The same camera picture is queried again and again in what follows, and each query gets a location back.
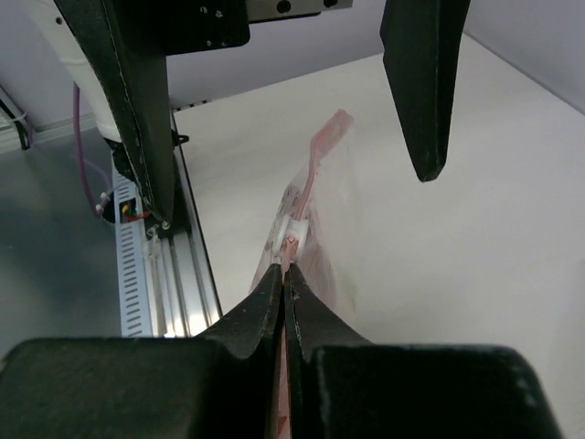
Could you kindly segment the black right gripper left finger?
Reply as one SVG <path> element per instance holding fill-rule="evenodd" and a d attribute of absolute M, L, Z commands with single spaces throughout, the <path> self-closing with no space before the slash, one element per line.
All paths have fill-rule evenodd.
<path fill-rule="evenodd" d="M 1 362 L 4 438 L 273 438 L 282 273 L 195 337 L 37 338 Z"/>

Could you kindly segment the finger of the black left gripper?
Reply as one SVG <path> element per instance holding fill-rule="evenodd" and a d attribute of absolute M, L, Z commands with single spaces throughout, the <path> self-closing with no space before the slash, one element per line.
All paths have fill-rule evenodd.
<path fill-rule="evenodd" d="M 165 55 L 140 1 L 58 1 L 109 104 L 143 201 L 173 217 L 175 170 Z"/>
<path fill-rule="evenodd" d="M 421 182 L 448 153 L 455 82 L 469 0 L 388 0 L 379 35 L 409 158 Z"/>

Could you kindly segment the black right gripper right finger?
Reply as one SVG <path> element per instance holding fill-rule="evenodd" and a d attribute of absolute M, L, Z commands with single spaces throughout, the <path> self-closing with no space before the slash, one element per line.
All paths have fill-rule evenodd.
<path fill-rule="evenodd" d="M 530 364 L 493 345 L 379 345 L 292 266 L 283 287 L 294 438 L 559 438 Z"/>

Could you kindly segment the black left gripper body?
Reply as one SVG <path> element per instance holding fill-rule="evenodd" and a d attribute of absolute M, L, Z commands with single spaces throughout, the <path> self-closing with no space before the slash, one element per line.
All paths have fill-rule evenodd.
<path fill-rule="evenodd" d="M 246 45 L 250 25 L 347 9 L 351 0 L 167 1 L 154 12 L 154 41 L 166 56 Z"/>

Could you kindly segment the clear zip top bag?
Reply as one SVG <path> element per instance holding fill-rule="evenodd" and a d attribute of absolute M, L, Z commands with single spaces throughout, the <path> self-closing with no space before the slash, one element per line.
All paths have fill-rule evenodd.
<path fill-rule="evenodd" d="M 356 243 L 356 176 L 342 142 L 353 121 L 339 110 L 312 138 L 307 164 L 282 195 L 252 283 L 252 295 L 262 294 L 261 277 L 274 264 L 279 279 L 292 278 L 292 308 L 283 304 L 283 286 L 269 290 L 259 335 L 274 379 L 270 438 L 292 435 L 293 361 L 308 362 L 323 346 L 366 343 L 351 327 L 356 311 L 349 262 Z"/>

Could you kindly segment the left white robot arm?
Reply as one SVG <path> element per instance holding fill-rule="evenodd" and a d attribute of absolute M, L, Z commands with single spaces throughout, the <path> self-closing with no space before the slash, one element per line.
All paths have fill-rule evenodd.
<path fill-rule="evenodd" d="M 173 218 L 177 178 L 168 96 L 170 56 L 238 48 L 255 23 L 316 16 L 346 1 L 27 1 L 122 159 L 147 209 Z M 383 65 L 418 179 L 443 170 L 466 1 L 388 1 Z"/>

